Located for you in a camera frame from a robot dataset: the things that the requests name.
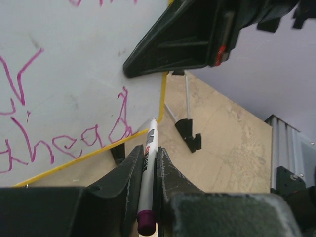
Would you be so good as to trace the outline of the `yellow framed whiteboard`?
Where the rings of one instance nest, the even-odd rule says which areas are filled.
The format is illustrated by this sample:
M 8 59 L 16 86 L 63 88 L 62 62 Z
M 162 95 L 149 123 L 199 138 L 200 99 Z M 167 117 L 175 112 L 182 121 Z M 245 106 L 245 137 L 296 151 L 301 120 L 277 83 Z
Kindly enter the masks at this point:
M 0 184 L 26 185 L 146 132 L 166 74 L 122 66 L 167 0 L 0 3 Z

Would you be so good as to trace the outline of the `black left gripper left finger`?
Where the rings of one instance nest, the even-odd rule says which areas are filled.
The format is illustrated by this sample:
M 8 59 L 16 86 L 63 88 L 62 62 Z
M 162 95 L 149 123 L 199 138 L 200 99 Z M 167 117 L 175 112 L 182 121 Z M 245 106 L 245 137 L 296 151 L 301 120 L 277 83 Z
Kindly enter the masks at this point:
M 120 165 L 87 187 L 85 222 L 91 237 L 128 237 L 135 232 L 143 155 L 144 146 L 135 146 Z

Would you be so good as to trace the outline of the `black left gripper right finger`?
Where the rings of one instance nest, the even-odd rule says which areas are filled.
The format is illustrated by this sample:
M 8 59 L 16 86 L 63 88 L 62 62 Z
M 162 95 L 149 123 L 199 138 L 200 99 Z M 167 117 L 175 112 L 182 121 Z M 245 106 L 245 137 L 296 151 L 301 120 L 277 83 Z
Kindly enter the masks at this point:
M 162 147 L 158 148 L 155 192 L 158 236 L 184 237 L 192 233 L 188 224 L 198 216 L 194 205 L 203 191 L 176 168 Z

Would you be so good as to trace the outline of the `white marker pen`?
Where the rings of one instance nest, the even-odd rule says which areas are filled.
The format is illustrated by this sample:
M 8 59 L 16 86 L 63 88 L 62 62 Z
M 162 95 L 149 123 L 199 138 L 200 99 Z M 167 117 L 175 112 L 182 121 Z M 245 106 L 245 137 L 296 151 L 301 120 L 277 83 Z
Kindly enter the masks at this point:
M 156 217 L 153 211 L 155 160 L 158 152 L 158 123 L 150 122 L 144 150 L 142 180 L 137 211 L 137 231 L 142 236 L 150 236 L 156 231 Z

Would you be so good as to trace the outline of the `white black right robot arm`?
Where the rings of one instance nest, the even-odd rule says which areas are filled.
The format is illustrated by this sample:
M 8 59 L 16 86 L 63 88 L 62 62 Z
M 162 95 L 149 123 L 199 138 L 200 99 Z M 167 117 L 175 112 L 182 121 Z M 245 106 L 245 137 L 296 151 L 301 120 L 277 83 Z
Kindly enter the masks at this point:
M 123 64 L 128 78 L 183 71 L 227 61 L 243 28 L 275 33 L 293 12 L 293 28 L 316 17 L 313 0 L 175 0 Z

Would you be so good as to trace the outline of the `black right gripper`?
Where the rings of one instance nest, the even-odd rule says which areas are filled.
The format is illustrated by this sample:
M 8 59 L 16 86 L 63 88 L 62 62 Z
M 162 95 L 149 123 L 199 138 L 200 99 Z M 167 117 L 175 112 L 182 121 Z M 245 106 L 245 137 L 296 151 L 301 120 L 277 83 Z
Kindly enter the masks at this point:
M 124 75 L 221 65 L 236 46 L 245 7 L 244 0 L 173 1 L 124 62 Z

